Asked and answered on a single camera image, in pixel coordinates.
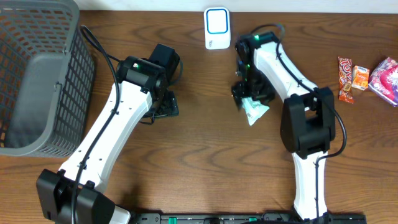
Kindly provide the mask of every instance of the wooden table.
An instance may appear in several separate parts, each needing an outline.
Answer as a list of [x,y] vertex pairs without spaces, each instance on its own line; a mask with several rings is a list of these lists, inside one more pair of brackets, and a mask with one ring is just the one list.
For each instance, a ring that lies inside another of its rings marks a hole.
[[[183,77],[172,87],[180,115],[137,125],[113,169],[106,191],[110,199],[132,210],[165,213],[291,208],[295,174],[279,135],[282,102],[274,100],[254,126],[248,125],[230,92],[239,80],[236,52],[205,48],[202,13],[85,11],[80,21],[118,58],[149,57],[162,43],[184,62]],[[231,13],[232,40],[269,22],[285,24],[288,56],[307,78],[333,90],[347,128],[345,152],[326,162],[329,210],[363,212],[368,223],[395,223],[398,109],[370,91],[355,91],[353,105],[338,101],[337,56],[370,69],[387,56],[398,58],[398,15]],[[93,54],[98,73],[87,130],[113,82],[102,56]],[[338,128],[330,152],[340,145]],[[57,170],[63,161],[0,157],[0,223],[48,223],[35,182],[44,168]]]

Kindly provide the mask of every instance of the basket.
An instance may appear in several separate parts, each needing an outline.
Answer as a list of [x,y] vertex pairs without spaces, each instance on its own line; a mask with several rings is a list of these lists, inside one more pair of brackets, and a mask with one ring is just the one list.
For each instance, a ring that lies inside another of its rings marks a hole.
[[0,1],[0,154],[69,156],[95,77],[72,0]]

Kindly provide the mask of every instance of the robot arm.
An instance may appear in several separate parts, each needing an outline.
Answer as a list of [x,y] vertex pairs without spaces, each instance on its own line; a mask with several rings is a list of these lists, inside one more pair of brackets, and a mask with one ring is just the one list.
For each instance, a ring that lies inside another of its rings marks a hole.
[[[301,220],[317,218],[315,201],[315,162],[327,155],[330,141],[335,137],[334,116],[325,108],[324,102],[317,99],[301,87],[282,66],[276,55],[277,38],[272,32],[261,35],[243,35],[237,41],[241,65],[238,74],[242,82],[232,88],[235,102],[240,106],[240,99],[251,96],[267,104],[276,92],[284,102],[280,134],[285,147],[292,153],[296,176],[296,197],[294,209]],[[286,56],[282,44],[279,53],[286,66],[295,76],[311,89],[317,86],[306,79]],[[333,105],[331,91],[321,89],[323,101]],[[313,118],[306,118],[305,111],[316,111]],[[325,160],[318,168],[318,210],[319,217],[327,212],[324,198]]]
[[[101,193],[105,192],[113,165],[132,130],[152,106],[150,93],[141,92],[140,86],[123,81],[119,84],[119,87],[121,97],[118,114],[111,120],[102,135],[103,137],[96,143],[80,177],[80,184],[84,185],[88,181],[92,181],[95,183],[94,189]],[[66,178],[71,180],[76,178],[80,162],[83,160],[90,144],[109,117],[114,107],[115,99],[116,90],[113,85],[112,92],[105,107],[88,132],[86,138],[84,138],[83,142],[72,156],[62,164],[60,170],[65,171]]]
[[[280,96],[282,101],[290,98],[293,94],[302,96],[308,94],[308,90],[298,85],[297,82],[290,76],[285,70],[280,61],[276,57],[276,44],[275,42],[268,42],[262,44],[261,47],[254,50],[253,62],[258,70],[263,74],[267,74],[267,78],[275,88],[276,92]],[[286,53],[283,51],[282,44],[279,46],[279,52],[283,58],[286,66],[292,71],[297,78],[299,78],[306,86],[311,89],[316,88],[316,84],[306,79],[303,74],[296,68],[292,61],[288,58]],[[296,197],[294,200],[294,209],[301,217],[302,220],[310,219],[313,220],[317,217],[316,204],[315,204],[315,168],[314,164],[316,160],[327,155],[327,152],[316,152],[307,156],[306,159],[301,158],[295,152],[292,154],[295,166],[296,175]],[[319,206],[319,217],[327,212],[325,197],[324,197],[324,170],[325,160],[319,163],[319,194],[318,194],[318,206]]]
[[118,111],[96,142],[79,179],[76,220],[84,224],[127,224],[129,211],[115,206],[103,195],[113,165],[132,130],[141,118],[178,115],[177,101],[167,87],[180,62],[174,49],[158,44],[149,59],[129,56],[119,62],[111,94],[86,138],[57,173],[43,170],[37,180],[44,217],[56,223],[71,223],[73,185],[82,160],[115,106],[119,85]]

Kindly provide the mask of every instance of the white device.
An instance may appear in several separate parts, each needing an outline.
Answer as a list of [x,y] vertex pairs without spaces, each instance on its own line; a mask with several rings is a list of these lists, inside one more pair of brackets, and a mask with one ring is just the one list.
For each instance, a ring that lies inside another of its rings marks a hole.
[[[282,101],[290,98],[291,95],[304,95],[308,90],[300,86],[292,76],[282,66],[276,56],[275,42],[262,44],[260,48],[254,50],[253,62],[258,70],[260,70],[274,86]],[[304,75],[297,69],[297,67],[288,58],[283,50],[282,44],[279,46],[280,57],[294,75],[302,81],[302,83],[311,89],[314,89],[316,84],[312,83],[304,77]],[[295,176],[296,176],[296,197],[294,200],[294,209],[302,220],[314,219],[317,217],[316,201],[315,201],[315,162],[321,156],[328,153],[316,152],[308,155],[307,159],[302,159],[296,153],[293,153]],[[325,160],[319,162],[318,168],[318,204],[319,216],[327,212],[324,196],[324,170]]]
[[209,50],[226,49],[231,44],[229,11],[225,7],[205,10],[205,44]]

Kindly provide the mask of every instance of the black cable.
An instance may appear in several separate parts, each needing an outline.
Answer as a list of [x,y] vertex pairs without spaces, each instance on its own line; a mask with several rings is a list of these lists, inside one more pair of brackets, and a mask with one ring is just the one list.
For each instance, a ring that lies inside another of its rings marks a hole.
[[[89,37],[87,37],[87,35],[86,35],[84,32],[82,32],[81,34],[82,34],[83,37],[87,40],[87,42],[89,42],[97,51],[101,52],[101,49],[97,46],[97,44],[95,44]],[[113,59],[113,60],[115,60],[115,61],[117,61],[117,62],[120,62],[120,61],[121,61],[121,60],[118,59],[117,57],[114,57],[114,56],[112,56],[112,55],[110,55],[110,54],[107,54],[107,56],[108,56],[110,59]]]
[[[278,43],[276,45],[276,55],[277,55],[278,60],[282,64],[282,66],[285,68],[285,70],[290,74],[290,76],[292,76],[292,78],[300,86],[305,88],[310,93],[314,94],[317,99],[322,100],[322,96],[319,95],[316,90],[314,91],[313,89],[311,89],[308,86],[304,85],[302,83],[302,81],[299,80],[293,74],[292,71],[290,71],[290,69],[286,66],[286,64],[282,60],[282,57],[280,56],[280,53],[279,53],[279,46],[280,46],[280,43],[282,42],[282,40],[284,38],[284,35],[285,35],[285,28],[283,27],[282,24],[265,24],[265,25],[259,26],[259,27],[255,28],[254,30],[252,30],[251,34],[253,34],[255,31],[257,31],[257,30],[259,30],[259,29],[261,29],[263,27],[270,27],[270,26],[277,27],[280,30],[279,41],[278,41]],[[326,156],[321,156],[315,162],[315,203],[316,203],[316,207],[317,207],[317,222],[318,223],[319,223],[319,204],[318,204],[318,199],[319,199],[318,198],[318,196],[319,196],[318,195],[319,194],[318,193],[318,168],[319,168],[319,161],[321,161],[322,159],[332,158],[332,157],[340,155],[344,151],[344,148],[347,145],[347,132],[346,132],[346,128],[344,126],[343,120],[341,119],[340,115],[337,113],[337,111],[334,108],[332,108],[328,103],[326,103],[326,102],[324,102],[324,103],[325,103],[326,107],[336,116],[336,119],[337,119],[337,121],[338,121],[338,123],[339,123],[339,125],[341,127],[341,132],[343,133],[343,143],[342,143],[340,149],[337,152],[335,152],[333,154],[326,155]]]
[[170,81],[170,85],[175,85],[176,83],[178,83],[178,81],[180,81],[181,76],[182,76],[182,70],[183,70],[183,66],[182,66],[182,60],[180,58],[180,74],[178,75],[178,77],[175,80]]
[[71,210],[72,210],[72,224],[76,224],[76,203],[77,203],[77,188],[79,186],[79,181],[80,181],[80,177],[81,174],[83,173],[83,169],[86,166],[87,163],[87,159],[90,156],[90,153],[92,152],[95,144],[98,142],[98,139],[101,137],[101,135],[104,133],[106,127],[108,126],[108,124],[111,122],[113,116],[115,114],[117,114],[118,111],[118,107],[119,107],[119,102],[120,102],[120,90],[119,90],[119,84],[116,80],[116,72],[112,66],[112,63],[109,59],[109,55],[105,52],[105,49],[102,48],[101,44],[98,42],[98,40],[95,38],[95,36],[93,35],[93,33],[91,33],[91,31],[84,25],[80,26],[80,30],[81,33],[85,35],[85,32],[87,32],[87,34],[90,36],[90,38],[95,42],[97,48],[99,49],[99,51],[104,55],[106,62],[109,65],[109,68],[111,69],[112,75],[113,75],[113,80],[115,83],[115,89],[116,89],[116,102],[114,105],[114,108],[111,111],[111,114],[109,116],[109,118],[105,121],[103,127],[101,128],[101,130],[98,132],[97,136],[95,137],[94,141],[91,143],[90,147],[88,148],[83,160],[80,162],[80,166],[79,166],[79,170],[77,172],[76,175],[76,179],[75,179],[75,183],[73,184],[73,188],[72,188],[72,201],[71,201]]

